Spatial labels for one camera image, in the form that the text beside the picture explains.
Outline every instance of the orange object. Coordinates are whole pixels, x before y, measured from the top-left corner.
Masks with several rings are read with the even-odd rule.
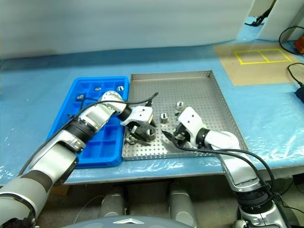
[[[304,54],[304,36],[300,37],[295,43],[295,48],[299,53]]]

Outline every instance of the metal perforated tray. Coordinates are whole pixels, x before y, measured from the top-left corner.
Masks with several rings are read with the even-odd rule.
[[[200,152],[184,152],[176,149],[162,134],[162,130],[173,132],[177,125],[175,107],[178,101],[191,106],[202,117],[209,129],[234,133],[242,149],[246,143],[227,106],[212,71],[132,74],[129,100],[145,99],[155,92],[153,100],[154,120],[157,124],[156,140],[150,146],[124,143],[125,160],[146,160],[178,157],[210,156]],[[168,113],[169,122],[162,124],[160,114]]]

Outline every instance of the gray floor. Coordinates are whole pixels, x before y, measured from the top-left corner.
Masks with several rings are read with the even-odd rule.
[[[237,216],[237,202],[223,175],[177,179],[191,196],[199,221],[199,228],[229,228]],[[171,180],[154,182],[128,182],[124,185],[129,193],[131,215],[169,217],[166,191]],[[278,180],[277,186],[286,189],[290,179]],[[40,214],[38,225],[57,228],[72,224],[80,209],[93,197],[105,195],[115,184],[92,184],[71,186],[66,196],[50,195]],[[295,186],[284,194],[283,199],[291,207],[304,210],[304,194]],[[92,201],[80,214],[78,221],[95,219],[102,198]],[[300,225],[304,215],[295,212]]]

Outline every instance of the black connector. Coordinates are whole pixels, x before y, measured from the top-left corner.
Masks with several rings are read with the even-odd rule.
[[[295,95],[304,103],[304,86],[298,88]]]

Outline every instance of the stainless steel tray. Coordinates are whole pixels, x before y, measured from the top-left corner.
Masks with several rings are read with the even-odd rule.
[[[247,149],[212,71],[132,74],[130,101],[145,99],[157,91],[159,95],[153,100],[152,106],[153,119],[157,124],[156,140],[150,146],[124,143],[125,160],[210,156],[178,150],[162,134],[162,130],[172,133],[177,125],[175,113],[178,111],[175,106],[178,101],[193,107],[209,129],[234,133],[239,139],[240,147]],[[161,113],[169,114],[168,123],[160,122]]]

